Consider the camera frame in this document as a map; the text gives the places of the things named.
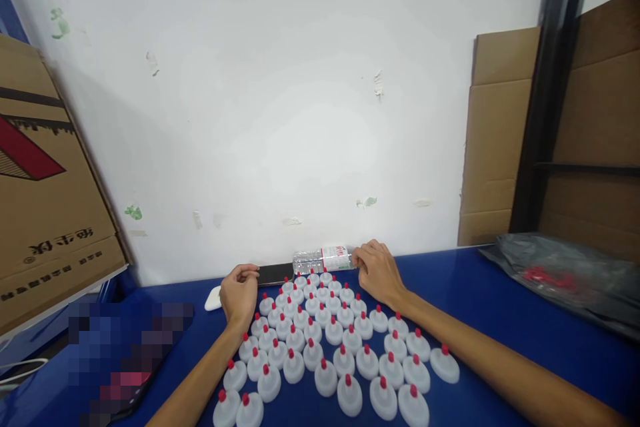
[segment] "bottle label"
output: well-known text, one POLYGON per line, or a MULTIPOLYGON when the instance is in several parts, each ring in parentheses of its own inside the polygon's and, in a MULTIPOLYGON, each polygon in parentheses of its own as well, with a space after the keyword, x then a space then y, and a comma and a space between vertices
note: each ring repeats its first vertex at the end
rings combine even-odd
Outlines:
POLYGON ((327 272, 350 268, 349 253, 345 246, 324 247, 321 252, 322 264, 327 269, 327 272))

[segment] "plastic bottle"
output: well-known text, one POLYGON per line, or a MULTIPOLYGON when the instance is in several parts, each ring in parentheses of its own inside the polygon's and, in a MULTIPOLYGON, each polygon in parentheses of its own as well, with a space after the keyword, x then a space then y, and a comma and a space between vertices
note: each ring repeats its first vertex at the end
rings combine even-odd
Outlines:
POLYGON ((382 420, 393 420, 398 413, 398 397, 395 390, 387 386, 384 376, 376 377, 369 385, 371 406, 382 420))
POLYGON ((400 316, 400 312, 395 313, 395 317, 389 319, 389 333, 394 330, 398 331, 398 336, 404 340, 409 334, 409 326, 400 316))
POLYGON ((282 312, 284 312, 285 317, 293 321, 293 316, 296 314, 297 311, 298 311, 298 304, 292 301, 291 297, 287 297, 287 303, 285 304, 285 307, 282 309, 282 312))
POLYGON ((331 315, 335 315, 340 310, 342 304, 340 303, 340 299, 335 296, 335 292, 333 290, 329 291, 329 300, 327 300, 327 308, 331 312, 331 315))
POLYGON ((407 357, 402 362, 402 370, 405 373, 405 381, 408 384, 414 384, 418 392, 426 394, 431 388, 431 376, 427 370, 427 366, 420 362, 418 354, 407 357))
POLYGON ((360 334, 362 340, 369 340, 373 337, 373 324, 371 320, 367 318, 367 312, 364 310, 360 312, 360 315, 353 321, 353 327, 355 327, 355 331, 360 334))
POLYGON ((275 302, 272 302, 271 309, 269 310, 269 314, 267 315, 267 323, 269 324, 269 327, 276 327, 276 325, 280 321, 280 314, 282 314, 282 309, 278 308, 275 302))
POLYGON ((287 347, 294 349, 296 352, 302 352, 305 347, 305 335, 302 330, 298 330, 294 325, 291 326, 291 331, 287 334, 287 347))
POLYGON ((289 296, 287 294, 285 294, 282 289, 278 290, 279 294, 278 296, 275 298, 275 305, 278 308, 281 308, 284 310, 285 305, 287 305, 287 298, 289 298, 289 296))
POLYGON ((242 360, 234 362, 233 359, 227 363, 227 371, 222 383, 225 390, 235 390, 238 392, 245 386, 247 381, 247 366, 242 360))
POLYGON ((285 277, 285 283, 282 284, 282 291, 285 294, 291 294, 292 290, 293 290, 293 282, 289 281, 289 277, 285 277))
POLYGON ((355 355, 355 365, 358 372, 366 380, 371 380, 378 375, 378 356, 365 344, 355 355))
POLYGON ((355 359, 344 344, 340 345, 340 348, 333 353, 333 366, 338 377, 342 377, 345 374, 353 375, 355 372, 355 359))
POLYGON ((303 289, 307 285, 307 279, 300 275, 300 272, 298 272, 293 283, 296 284, 298 288, 303 289))
POLYGON ((273 339, 273 347, 269 350, 267 355, 269 359, 269 365, 275 369, 282 369, 282 364, 285 363, 287 358, 287 346, 284 343, 278 342, 278 339, 273 339))
POLYGON ((258 378, 258 394, 266 404, 271 402, 280 393, 282 379, 280 379, 280 371, 276 368, 269 368, 268 365, 262 366, 262 375, 258 378))
POLYGON ((418 357, 420 357, 420 362, 429 361, 431 347, 427 342, 427 339, 423 337, 422 331, 419 328, 415 329, 415 333, 410 332, 409 335, 407 335, 406 342, 407 350, 411 355, 418 354, 418 357))
POLYGON ((309 313, 310 316, 315 316, 318 312, 318 307, 320 306, 320 302, 318 299, 313 296, 313 292, 309 292, 309 300, 305 302, 305 309, 309 313))
POLYGON ((320 282, 323 282, 326 286, 328 286, 331 280, 333 280, 333 276, 327 271, 327 268, 324 267, 322 269, 322 274, 320 274, 320 282))
POLYGON ((449 384, 456 384, 460 380, 460 367, 449 355, 449 348, 445 344, 442 344, 442 349, 435 348, 431 351, 431 368, 449 384))
POLYGON ((307 279, 307 285, 305 285, 305 289, 303 290, 305 294, 305 299, 309 299, 309 294, 315 292, 317 290, 316 286, 311 283, 310 279, 307 279))
POLYGON ((331 313, 325 308, 325 304, 318 305, 318 311, 315 313, 315 321, 322 328, 326 328, 331 321, 331 313))
POLYGON ((334 316, 331 316, 331 321, 325 328, 325 337, 331 345, 340 345, 342 343, 342 325, 335 321, 334 316))
POLYGON ((320 288, 315 291, 315 296, 323 304, 329 301, 329 289, 325 287, 324 282, 320 282, 320 288))
POLYGON ((389 320, 387 319, 387 315, 382 311, 380 304, 375 306, 375 310, 371 310, 369 319, 376 332, 386 332, 389 328, 389 320))
POLYGON ((365 301, 360 298, 360 294, 356 294, 355 299, 351 300, 351 310, 353 310, 353 315, 358 316, 360 312, 367 312, 367 304, 365 301))
POLYGON ((289 349, 289 355, 282 365, 282 372, 288 383, 297 384, 300 382, 305 373, 305 361, 302 359, 300 352, 296 352, 291 348, 289 349))
POLYGON ((285 317, 285 314, 280 314, 280 320, 275 327, 275 335, 279 340, 285 341, 287 339, 287 334, 291 331, 291 326, 293 322, 290 318, 285 317))
POLYGON ((277 339, 278 336, 275 334, 275 330, 270 329, 266 324, 263 327, 263 331, 258 339, 258 347, 260 347, 260 350, 269 353, 269 350, 273 348, 273 339, 277 339))
POLYGON ((335 279, 335 276, 331 277, 331 281, 327 286, 331 292, 335 292, 336 294, 340 294, 340 290, 342 289, 342 284, 335 279))
POLYGON ((403 385, 398 392, 400 414, 409 427, 429 426, 429 407, 415 385, 403 385))
POLYGON ((358 353, 360 347, 362 347, 362 337, 355 328, 353 328, 353 324, 349 326, 342 334, 342 344, 351 352, 352 355, 358 353))
POLYGON ((213 427, 233 427, 240 407, 240 394, 234 390, 220 389, 218 403, 213 409, 213 427))
POLYGON ((384 354, 380 357, 378 365, 380 375, 387 378, 389 385, 398 390, 405 381, 405 371, 402 370, 402 364, 395 359, 393 352, 384 354))
POLYGON ((307 278, 311 280, 311 284, 314 285, 316 288, 318 287, 318 285, 320 285, 320 276, 315 273, 315 269, 311 269, 311 273, 307 278))
POLYGON ((352 251, 353 249, 350 247, 337 246, 295 252, 293 254, 293 271, 306 274, 311 269, 320 272, 323 268, 326 268, 329 272, 332 272, 333 270, 353 268, 353 263, 351 262, 352 251))
POLYGON ((298 312, 293 316, 293 325, 297 329, 304 329, 309 320, 309 313, 306 310, 302 310, 302 306, 298 306, 298 312))
POLYGON ((407 356, 407 345, 404 340, 399 339, 397 330, 385 336, 385 352, 393 352, 395 359, 400 363, 407 356))
POLYGON ((291 297, 291 300, 293 300, 298 305, 301 305, 305 301, 304 292, 300 290, 295 284, 293 284, 293 290, 289 292, 289 297, 291 297))
POLYGON ((323 352, 320 342, 316 342, 312 338, 309 338, 305 349, 302 351, 302 358, 305 361, 305 367, 307 367, 307 370, 315 372, 315 368, 318 367, 322 357, 323 352))
POLYGON ((253 348, 253 355, 247 363, 247 375, 252 382, 257 382, 262 372, 262 366, 268 364, 269 359, 267 353, 264 350, 258 350, 258 347, 253 348))
POLYGON ((261 317, 259 312, 255 313, 255 317, 253 323, 251 325, 251 335, 257 337, 260 340, 262 333, 264 332, 264 327, 267 326, 269 328, 269 323, 267 322, 266 317, 261 317))
POLYGON ((305 326, 305 339, 308 341, 309 339, 314 339, 316 342, 320 342, 322 340, 322 329, 319 325, 314 323, 313 319, 309 317, 307 319, 308 325, 305 326))
POLYGON ((242 402, 235 416, 237 427, 258 427, 265 415, 265 406, 256 392, 242 394, 242 402))
POLYGON ((362 410, 360 384, 349 374, 338 380, 338 405, 347 417, 356 417, 362 410))
POLYGON ((326 359, 320 359, 320 365, 316 367, 313 375, 315 379, 315 387, 322 397, 331 397, 335 393, 338 385, 338 375, 335 373, 335 367, 326 359))
POLYGON ((259 310, 260 315, 266 317, 269 315, 271 311, 271 304, 273 303, 273 299, 271 297, 267 297, 267 292, 262 294, 262 300, 260 301, 259 310))
POLYGON ((349 282, 345 282, 345 287, 340 289, 340 301, 350 304, 351 300, 354 298, 355 294, 353 293, 353 290, 349 288, 349 282))
POLYGON ((247 363, 251 358, 251 354, 253 353, 253 348, 258 346, 258 339, 254 336, 249 337, 249 335, 245 332, 242 334, 242 344, 240 344, 240 349, 238 350, 238 354, 240 355, 240 360, 244 363, 247 363))
POLYGON ((349 308, 347 302, 343 302, 342 308, 338 309, 337 319, 344 328, 349 327, 353 323, 353 310, 349 308))

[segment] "white wall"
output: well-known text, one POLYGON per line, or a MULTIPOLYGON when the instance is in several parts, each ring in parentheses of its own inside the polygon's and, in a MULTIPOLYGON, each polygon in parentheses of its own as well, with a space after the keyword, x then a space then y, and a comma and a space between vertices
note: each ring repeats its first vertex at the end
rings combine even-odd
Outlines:
POLYGON ((145 285, 372 237, 395 254, 455 247, 473 39, 535 25, 540 5, 13 1, 135 231, 145 285), (71 26, 60 40, 54 7, 71 26), (377 204, 357 209, 368 196, 377 204), (284 226, 293 216, 302 224, 284 226))

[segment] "forearm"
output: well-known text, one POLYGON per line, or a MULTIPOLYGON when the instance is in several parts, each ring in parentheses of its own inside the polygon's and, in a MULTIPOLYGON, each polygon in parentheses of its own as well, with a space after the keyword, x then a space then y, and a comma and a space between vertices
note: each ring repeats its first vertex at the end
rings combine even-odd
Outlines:
POLYGON ((243 332, 239 326, 227 326, 200 362, 158 409, 147 427, 196 425, 220 382, 229 359, 238 350, 243 332))
POLYGON ((413 320, 537 426, 624 426, 599 400, 409 292, 397 300, 413 320))

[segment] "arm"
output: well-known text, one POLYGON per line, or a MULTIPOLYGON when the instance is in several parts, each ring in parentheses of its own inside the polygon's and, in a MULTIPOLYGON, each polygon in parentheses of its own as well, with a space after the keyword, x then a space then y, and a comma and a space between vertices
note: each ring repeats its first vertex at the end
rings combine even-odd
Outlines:
POLYGON ((222 281, 220 299, 227 317, 227 327, 162 404, 147 427, 194 426, 198 423, 216 385, 225 373, 229 359, 240 347, 242 334, 251 323, 257 298, 258 269, 251 264, 237 266, 222 281))
POLYGON ((385 244, 353 252, 360 285, 427 330, 537 426, 625 426, 616 411, 520 354, 438 310, 402 283, 385 244))

